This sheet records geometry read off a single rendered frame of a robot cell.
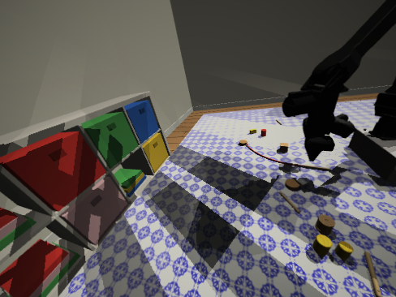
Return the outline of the round wooden disc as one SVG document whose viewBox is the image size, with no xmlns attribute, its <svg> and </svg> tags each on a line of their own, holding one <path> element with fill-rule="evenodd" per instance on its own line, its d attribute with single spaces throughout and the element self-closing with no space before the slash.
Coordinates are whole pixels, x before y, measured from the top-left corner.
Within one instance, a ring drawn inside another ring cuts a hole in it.
<svg viewBox="0 0 396 297">
<path fill-rule="evenodd" d="M 297 191 L 300 188 L 300 183 L 295 179 L 288 179 L 285 185 L 288 189 L 292 191 Z"/>
</svg>

